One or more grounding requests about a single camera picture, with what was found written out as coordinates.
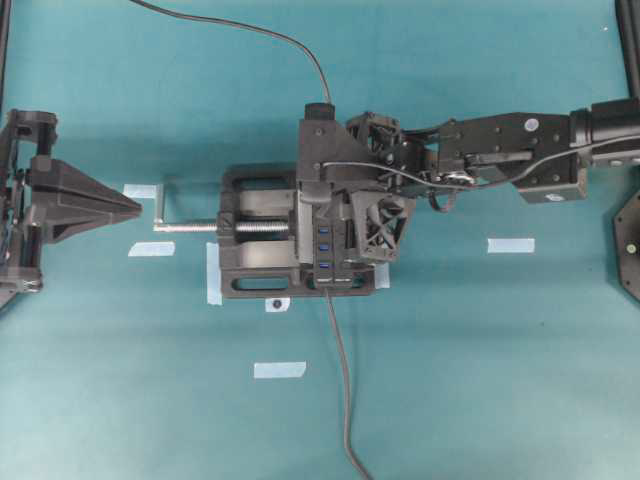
black wire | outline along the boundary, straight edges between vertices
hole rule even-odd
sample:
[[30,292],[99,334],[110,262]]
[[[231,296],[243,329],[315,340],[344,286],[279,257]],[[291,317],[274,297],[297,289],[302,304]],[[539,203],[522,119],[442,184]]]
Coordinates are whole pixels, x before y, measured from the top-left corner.
[[333,308],[333,302],[331,301],[329,290],[324,291],[324,297],[327,300],[327,306],[329,307],[329,319],[331,321],[331,329],[336,337],[338,353],[340,354],[340,367],[342,368],[342,381],[344,382],[344,423],[342,429],[342,443],[349,461],[358,471],[360,476],[365,480],[373,480],[373,477],[369,472],[367,472],[367,469],[362,465],[362,462],[360,462],[354,453],[353,448],[351,448],[351,381],[349,380],[349,362],[347,361],[347,354],[344,351],[342,335],[340,334],[340,327],[338,327],[336,311]]
[[294,47],[299,48],[302,52],[311,60],[313,63],[318,75],[320,75],[320,81],[322,82],[322,90],[324,91],[324,98],[327,103],[331,103],[331,93],[329,92],[329,83],[327,82],[327,78],[324,76],[324,72],[322,71],[322,67],[320,66],[320,62],[316,56],[309,50],[303,43],[299,42],[295,38],[289,37],[288,35],[283,35],[282,33],[274,32],[272,30],[267,30],[266,28],[256,27],[254,25],[249,25],[246,23],[236,22],[234,20],[226,20],[224,18],[214,18],[214,17],[201,17],[199,15],[189,15],[186,13],[175,12],[173,10],[167,10],[166,8],[158,7],[157,5],[153,5],[151,3],[145,2],[143,0],[129,0],[132,3],[140,5],[141,7],[148,8],[149,10],[153,10],[157,13],[162,13],[163,15],[169,15],[170,17],[179,18],[181,20],[191,20],[194,22],[205,22],[205,23],[216,23],[218,25],[226,25],[228,27],[240,28],[242,30],[249,30],[251,32],[261,33],[263,35],[267,35],[272,38],[277,38],[278,40],[282,40],[287,42]]
[[468,190],[468,187],[463,185],[449,185],[444,183],[433,183],[423,180],[420,177],[412,175],[411,173],[407,173],[404,170],[399,170],[397,168],[388,167],[386,165],[380,165],[378,163],[369,163],[369,162],[324,162],[322,164],[323,167],[370,167],[377,168],[378,170],[386,170],[387,172],[395,173],[397,175],[402,175],[414,182],[420,183],[422,185],[426,185],[427,187],[433,188],[446,188],[453,190]]
[[590,145],[585,145],[583,147],[569,148],[567,150],[563,150],[562,152],[554,153],[553,155],[547,155],[546,157],[541,158],[540,160],[536,160],[531,165],[524,168],[520,173],[514,175],[512,177],[508,177],[502,180],[498,180],[495,182],[483,183],[480,185],[455,185],[455,184],[447,184],[447,183],[433,183],[428,182],[426,180],[421,179],[415,175],[407,173],[403,170],[399,170],[397,168],[388,167],[386,165],[379,165],[377,163],[369,163],[369,162],[325,162],[322,164],[323,167],[337,167],[340,165],[343,166],[359,166],[359,167],[370,167],[377,168],[379,170],[386,170],[388,172],[396,173],[398,175],[402,175],[403,177],[409,178],[416,183],[420,183],[422,185],[426,185],[432,188],[440,188],[445,190],[485,190],[487,188],[498,187],[500,185],[504,185],[505,183],[515,183],[519,182],[523,178],[528,177],[535,169],[540,167],[542,164],[547,163],[551,160],[555,160],[557,158],[566,157],[567,155],[573,155],[581,152],[588,152],[589,150],[593,150],[594,148],[605,147],[607,145],[612,145],[615,143],[626,142],[629,140],[640,140],[640,135],[628,135],[624,137],[613,138],[611,140],[603,140],[601,142],[595,142]]
[[427,195],[429,199],[429,205],[431,205],[431,208],[433,208],[436,212],[440,212],[440,213],[449,213],[451,210],[453,210],[453,207],[456,204],[456,196],[457,196],[457,192],[455,190],[451,190],[449,192],[449,198],[447,199],[447,203],[445,205],[440,205],[440,203],[438,203],[438,199],[436,198],[435,190],[431,190]]

white sticker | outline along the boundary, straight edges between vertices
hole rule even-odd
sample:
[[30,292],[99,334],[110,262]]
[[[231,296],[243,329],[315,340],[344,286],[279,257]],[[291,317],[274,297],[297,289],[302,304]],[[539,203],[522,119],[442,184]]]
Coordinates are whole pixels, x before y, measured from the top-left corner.
[[375,279],[376,289],[391,288],[391,276],[389,275],[389,264],[382,263],[374,267],[373,278]]
[[155,185],[129,185],[125,184],[122,191],[125,197],[129,198],[156,198]]
[[488,238],[487,253],[534,253],[535,238]]
[[220,247],[207,242],[207,303],[222,305],[222,279],[220,274]]
[[282,313],[289,310],[291,299],[289,297],[282,298],[265,298],[264,310],[267,313]]
[[550,202],[564,202],[564,197],[562,195],[558,195],[557,193],[549,193],[548,195],[545,195],[544,198],[546,198]]
[[129,250],[130,257],[170,257],[176,251],[174,242],[138,242]]
[[300,378],[307,370],[307,362],[254,363],[253,378]]

screw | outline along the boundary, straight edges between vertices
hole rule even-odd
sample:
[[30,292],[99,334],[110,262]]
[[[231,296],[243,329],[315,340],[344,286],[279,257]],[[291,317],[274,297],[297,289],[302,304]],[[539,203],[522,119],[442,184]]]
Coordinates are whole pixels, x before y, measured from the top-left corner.
[[524,122],[524,129],[527,132],[535,132],[540,126],[540,122],[537,118],[530,118],[526,122]]

masking tape strip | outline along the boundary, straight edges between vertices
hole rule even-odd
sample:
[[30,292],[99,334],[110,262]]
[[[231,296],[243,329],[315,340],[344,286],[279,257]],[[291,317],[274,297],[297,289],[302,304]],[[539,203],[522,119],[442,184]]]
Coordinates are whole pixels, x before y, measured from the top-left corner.
[[129,198],[156,198],[155,185],[130,185],[125,184],[122,193]]
[[300,378],[307,370],[307,362],[254,363],[253,378]]
[[487,253],[534,253],[535,238],[488,238]]
[[176,251],[175,242],[137,242],[129,250],[130,257],[170,257]]
[[207,303],[222,305],[222,279],[220,275],[220,247],[207,242]]
[[389,274],[389,264],[382,263],[375,266],[373,270],[376,290],[378,288],[391,288],[391,275]]

teal table surface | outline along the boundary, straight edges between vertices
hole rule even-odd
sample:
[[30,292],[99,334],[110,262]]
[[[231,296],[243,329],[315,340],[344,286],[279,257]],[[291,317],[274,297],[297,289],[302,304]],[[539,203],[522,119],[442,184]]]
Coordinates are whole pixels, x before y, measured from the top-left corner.
[[[613,0],[161,4],[300,39],[340,121],[417,128],[628,95]],[[56,157],[113,188],[166,183],[174,218],[215,215],[231,165],[294,162],[321,93],[308,60],[266,37],[125,0],[14,1],[5,109],[55,112]],[[511,186],[448,215],[424,202],[392,288],[336,300],[354,448],[377,479],[640,476],[640,310],[611,231],[640,176],[589,174],[581,202],[527,205]],[[44,291],[0,319],[0,478],[356,478],[324,302],[208,305],[215,237],[154,234],[141,202],[135,221],[45,247]],[[510,237],[535,254],[487,254]],[[159,240],[175,255],[127,256]],[[254,362],[290,361],[302,378],[253,379]]]

